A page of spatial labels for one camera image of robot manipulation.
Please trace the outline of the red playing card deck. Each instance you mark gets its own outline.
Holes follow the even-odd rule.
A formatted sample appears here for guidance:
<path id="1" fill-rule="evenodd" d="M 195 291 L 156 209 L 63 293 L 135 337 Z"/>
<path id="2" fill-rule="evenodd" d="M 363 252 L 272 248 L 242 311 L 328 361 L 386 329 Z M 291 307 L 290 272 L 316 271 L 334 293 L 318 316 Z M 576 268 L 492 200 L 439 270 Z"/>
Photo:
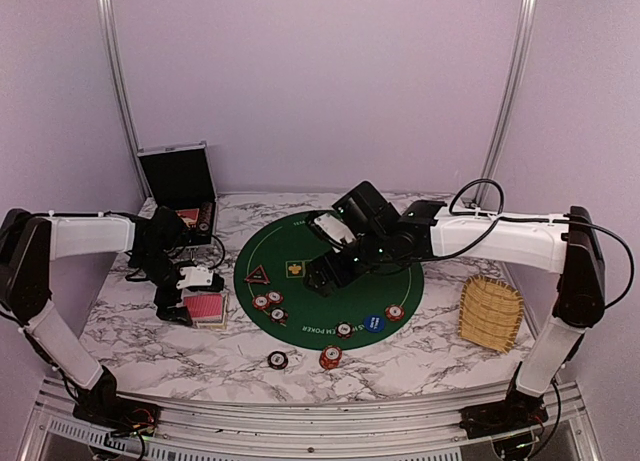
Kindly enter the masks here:
<path id="1" fill-rule="evenodd" d="M 188 296 L 184 298 L 184 305 L 196 323 L 221 324 L 226 320 L 227 297 L 223 294 Z"/>

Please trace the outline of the red chips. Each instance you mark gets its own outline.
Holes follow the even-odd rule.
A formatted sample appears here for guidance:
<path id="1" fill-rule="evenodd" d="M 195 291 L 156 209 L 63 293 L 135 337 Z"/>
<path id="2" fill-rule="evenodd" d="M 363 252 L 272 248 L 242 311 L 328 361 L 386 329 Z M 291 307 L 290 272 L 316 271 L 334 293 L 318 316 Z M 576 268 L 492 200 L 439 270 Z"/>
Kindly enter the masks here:
<path id="1" fill-rule="evenodd" d="M 397 322 L 404 318 L 405 310 L 399 305 L 390 305 L 385 309 L 385 316 L 391 322 Z"/>
<path id="2" fill-rule="evenodd" d="M 284 296 L 279 291 L 269 291 L 264 294 L 258 294 L 252 299 L 252 306 L 260 311 L 264 311 L 270 307 L 279 305 L 284 300 Z"/>

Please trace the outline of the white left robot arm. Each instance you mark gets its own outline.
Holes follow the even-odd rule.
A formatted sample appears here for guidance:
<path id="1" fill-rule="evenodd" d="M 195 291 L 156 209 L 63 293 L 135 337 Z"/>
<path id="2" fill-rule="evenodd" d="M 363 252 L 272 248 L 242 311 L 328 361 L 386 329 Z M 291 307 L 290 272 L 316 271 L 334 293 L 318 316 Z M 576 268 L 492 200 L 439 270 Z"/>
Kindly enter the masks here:
<path id="1" fill-rule="evenodd" d="M 172 210 L 151 218 L 127 213 L 61 216 L 14 208 L 1 227 L 1 305 L 39 356 L 74 387 L 74 415 L 113 428 L 151 428 L 159 408 L 122 398 L 115 376 L 80 343 L 52 301 L 50 264 L 57 258 L 129 253 L 130 265 L 156 287 L 157 316 L 184 326 L 193 321 L 181 304 L 183 277 L 170 253 L 187 226 Z"/>

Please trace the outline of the black hundred chip stack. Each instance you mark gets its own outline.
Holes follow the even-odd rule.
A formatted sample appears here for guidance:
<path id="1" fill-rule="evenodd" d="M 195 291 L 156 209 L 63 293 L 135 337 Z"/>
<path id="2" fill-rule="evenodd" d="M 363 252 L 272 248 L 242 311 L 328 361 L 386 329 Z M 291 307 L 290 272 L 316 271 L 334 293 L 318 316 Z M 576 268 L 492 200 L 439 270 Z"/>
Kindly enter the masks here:
<path id="1" fill-rule="evenodd" d="M 268 366 L 274 370 L 283 370 L 288 366 L 288 356 L 282 351 L 273 351 L 267 357 Z"/>

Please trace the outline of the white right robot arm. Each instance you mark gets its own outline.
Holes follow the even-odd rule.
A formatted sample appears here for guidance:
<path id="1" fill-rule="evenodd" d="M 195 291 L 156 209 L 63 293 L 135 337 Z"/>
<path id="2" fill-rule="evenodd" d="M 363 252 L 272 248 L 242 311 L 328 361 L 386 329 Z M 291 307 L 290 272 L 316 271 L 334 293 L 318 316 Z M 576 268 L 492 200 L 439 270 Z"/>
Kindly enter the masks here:
<path id="1" fill-rule="evenodd" d="M 474 439 L 544 422 L 544 393 L 605 313 L 604 260 L 589 213 L 574 207 L 566 215 L 516 215 L 454 206 L 418 200 L 398 212 L 370 182 L 361 182 L 333 204 L 332 213 L 308 217 L 309 228 L 332 247 L 308 263 L 304 285 L 329 296 L 389 265 L 457 257 L 558 274 L 557 300 L 506 397 L 462 409 L 460 426 Z"/>

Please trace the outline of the blue small blind button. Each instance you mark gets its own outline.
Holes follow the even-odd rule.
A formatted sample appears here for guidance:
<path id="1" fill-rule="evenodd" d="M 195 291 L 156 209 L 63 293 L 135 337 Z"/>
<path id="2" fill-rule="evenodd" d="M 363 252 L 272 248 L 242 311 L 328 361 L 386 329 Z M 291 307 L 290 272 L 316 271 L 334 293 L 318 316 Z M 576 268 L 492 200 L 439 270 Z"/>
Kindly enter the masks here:
<path id="1" fill-rule="evenodd" d="M 386 327 L 386 320 L 379 315 L 369 315 L 363 320 L 363 326 L 369 333 L 380 333 Z"/>

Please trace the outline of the triangular all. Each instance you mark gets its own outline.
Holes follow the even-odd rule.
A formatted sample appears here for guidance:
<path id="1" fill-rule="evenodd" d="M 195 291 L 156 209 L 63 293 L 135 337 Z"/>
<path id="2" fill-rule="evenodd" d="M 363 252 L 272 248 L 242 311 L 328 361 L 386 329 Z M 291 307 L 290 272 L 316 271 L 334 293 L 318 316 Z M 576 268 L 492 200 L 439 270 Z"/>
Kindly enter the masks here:
<path id="1" fill-rule="evenodd" d="M 251 272 L 249 272 L 245 278 L 244 282 L 247 284 L 260 284 L 260 285 L 269 285 L 271 283 L 269 276 L 263 265 L 258 265 Z"/>

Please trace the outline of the red five chip stack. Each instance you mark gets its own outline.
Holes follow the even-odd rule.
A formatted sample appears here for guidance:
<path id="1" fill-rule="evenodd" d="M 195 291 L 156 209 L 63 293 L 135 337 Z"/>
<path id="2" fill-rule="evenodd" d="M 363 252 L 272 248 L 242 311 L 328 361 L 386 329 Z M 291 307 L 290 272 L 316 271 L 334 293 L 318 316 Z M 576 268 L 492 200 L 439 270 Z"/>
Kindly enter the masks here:
<path id="1" fill-rule="evenodd" d="M 321 352 L 319 364 L 323 369 L 331 370 L 339 366 L 342 358 L 342 350 L 337 346 L 327 346 Z"/>

